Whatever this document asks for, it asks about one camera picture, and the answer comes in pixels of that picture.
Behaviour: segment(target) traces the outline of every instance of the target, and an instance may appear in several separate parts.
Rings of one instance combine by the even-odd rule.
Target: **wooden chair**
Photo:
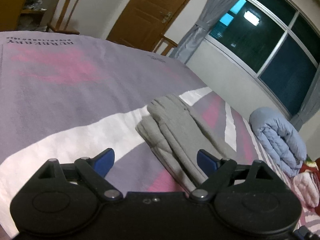
[[[166,36],[164,36],[163,34],[161,34],[161,39],[158,43],[158,46],[156,46],[156,48],[153,50],[153,52],[157,52],[158,49],[160,48],[160,46],[163,44],[163,43],[166,43],[167,44],[167,47],[164,49],[164,51],[161,53],[162,56],[167,56],[167,54],[169,53],[169,51],[172,49],[172,48],[176,48],[178,47],[178,44],[175,43],[173,40],[170,40],[169,38],[167,38]]]
[[[59,3],[59,0],[58,0],[58,1],[57,1],[57,4],[56,4],[56,6],[55,6],[55,8],[54,8],[54,10],[53,10],[52,17],[51,17],[50,21],[47,23],[47,29],[46,29],[45,31],[46,31],[46,32],[49,32],[49,29],[51,29],[51,30],[52,30],[53,32],[55,32],[55,33],[77,34],[77,35],[79,35],[80,33],[79,33],[77,30],[67,30],[67,27],[68,27],[68,24],[69,24],[69,22],[70,22],[71,16],[72,16],[72,14],[73,14],[73,11],[74,11],[75,8],[76,8],[76,5],[77,5],[78,1],[79,1],[79,0],[76,0],[75,4],[74,4],[74,6],[73,6],[73,8],[72,8],[72,10],[71,10],[71,12],[70,12],[70,15],[69,15],[69,17],[68,17],[68,20],[67,20],[67,22],[66,22],[66,25],[64,26],[63,29],[60,29],[61,24],[62,24],[62,21],[63,21],[63,18],[64,18],[64,16],[65,16],[66,11],[67,11],[67,8],[68,8],[68,6],[69,6],[70,0],[66,0],[66,1],[65,1],[64,5],[63,5],[63,8],[62,8],[62,11],[61,11],[61,14],[60,14],[60,16],[59,16],[59,19],[58,19],[58,21],[57,21],[57,23],[56,23],[56,26],[53,26],[53,25],[51,24],[51,22],[52,22],[52,20],[53,20],[54,13],[55,13],[55,11],[56,11],[56,9],[57,9],[57,5],[58,5],[58,3]]]

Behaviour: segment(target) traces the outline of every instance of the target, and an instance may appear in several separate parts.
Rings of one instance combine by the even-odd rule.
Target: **bed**
[[[181,191],[135,130],[156,97],[179,95],[237,152],[239,164],[267,156],[248,122],[183,63],[86,36],[0,33],[0,224],[17,234],[10,201],[49,158],[72,163],[108,147],[116,163],[106,179],[128,191]],[[305,203],[297,226],[320,233]]]

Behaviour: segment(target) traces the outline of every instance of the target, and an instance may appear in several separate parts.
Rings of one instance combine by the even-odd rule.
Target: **door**
[[[107,40],[152,51],[189,0],[130,0]]]

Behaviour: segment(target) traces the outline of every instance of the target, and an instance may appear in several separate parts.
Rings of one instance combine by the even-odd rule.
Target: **gray curtain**
[[[304,99],[299,112],[290,120],[299,131],[304,123],[310,120],[320,109],[320,65],[311,83],[309,91]]]
[[[169,57],[176,58],[186,63],[211,28],[226,14],[238,0],[207,0],[204,9],[196,24],[179,42],[178,47]]]

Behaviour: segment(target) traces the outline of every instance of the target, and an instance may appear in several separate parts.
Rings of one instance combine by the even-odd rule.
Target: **white window frame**
[[[290,35],[297,44],[302,48],[302,50],[305,52],[305,54],[309,57],[311,62],[314,64],[316,68],[318,68],[319,64],[313,57],[313,55],[310,53],[310,51],[307,49],[307,47],[300,41],[300,39],[293,33],[291,30],[294,23],[296,22],[299,15],[302,15],[305,17],[305,15],[300,11],[300,9],[294,5],[290,0],[286,0],[288,3],[290,3],[297,12],[295,13],[293,19],[291,20],[290,24],[287,26],[282,20],[279,19],[273,12],[271,12],[267,7],[265,7],[262,3],[260,3],[257,0],[246,0],[247,2],[253,4],[257,8],[259,8],[261,11],[263,11],[267,16],[269,16],[275,23],[277,23],[283,30],[284,34],[278,41],[277,45],[265,61],[265,63],[262,65],[258,73],[255,73],[255,71],[252,70],[242,59],[240,59],[236,54],[234,54],[231,50],[229,50],[227,47],[225,47],[222,43],[217,41],[215,38],[211,37],[209,34],[205,37],[207,41],[209,41],[213,46],[215,46],[218,50],[220,50],[225,56],[229,57],[236,65],[247,72],[252,78],[253,81],[259,85],[262,90],[265,92],[265,94],[281,109],[281,111],[285,114],[287,118],[291,118],[292,115],[289,113],[288,109],[282,104],[282,102],[279,100],[279,98],[272,92],[272,90],[260,79],[260,76],[265,71],[265,69],[268,67],[270,62],[273,60],[274,56],[277,54],[279,49],[281,48],[282,44],[284,43],[286,37]]]

